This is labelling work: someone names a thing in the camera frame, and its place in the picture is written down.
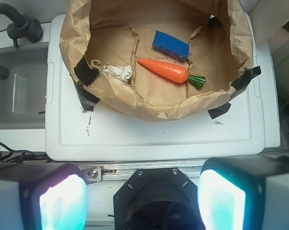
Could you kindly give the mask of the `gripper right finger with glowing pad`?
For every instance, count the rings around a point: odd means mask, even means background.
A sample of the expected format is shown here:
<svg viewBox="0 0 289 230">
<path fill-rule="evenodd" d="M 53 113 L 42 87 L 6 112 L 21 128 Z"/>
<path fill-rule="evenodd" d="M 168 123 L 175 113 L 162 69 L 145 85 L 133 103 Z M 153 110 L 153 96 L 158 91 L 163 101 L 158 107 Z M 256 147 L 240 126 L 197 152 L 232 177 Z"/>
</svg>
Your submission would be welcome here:
<svg viewBox="0 0 289 230">
<path fill-rule="evenodd" d="M 198 204 L 208 230 L 289 230 L 289 157 L 209 158 Z"/>
</svg>

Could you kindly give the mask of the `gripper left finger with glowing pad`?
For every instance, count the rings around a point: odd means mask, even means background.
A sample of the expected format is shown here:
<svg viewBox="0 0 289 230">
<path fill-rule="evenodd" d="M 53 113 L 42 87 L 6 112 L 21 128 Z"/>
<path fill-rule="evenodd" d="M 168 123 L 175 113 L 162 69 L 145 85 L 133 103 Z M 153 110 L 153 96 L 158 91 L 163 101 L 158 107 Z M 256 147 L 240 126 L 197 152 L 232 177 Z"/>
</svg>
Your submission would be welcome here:
<svg viewBox="0 0 289 230">
<path fill-rule="evenodd" d="M 82 230 L 89 193 L 73 163 L 0 163 L 0 230 Z"/>
</svg>

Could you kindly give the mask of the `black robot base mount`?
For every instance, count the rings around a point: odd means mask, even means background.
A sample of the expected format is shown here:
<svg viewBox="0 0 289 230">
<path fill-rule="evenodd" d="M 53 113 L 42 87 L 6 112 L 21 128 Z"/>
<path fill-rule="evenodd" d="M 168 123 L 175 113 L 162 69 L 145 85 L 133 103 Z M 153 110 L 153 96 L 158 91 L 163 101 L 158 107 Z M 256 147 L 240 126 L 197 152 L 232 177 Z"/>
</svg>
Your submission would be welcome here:
<svg viewBox="0 0 289 230">
<path fill-rule="evenodd" d="M 178 168 L 138 169 L 113 196 L 117 230 L 204 230 L 198 187 Z"/>
</svg>

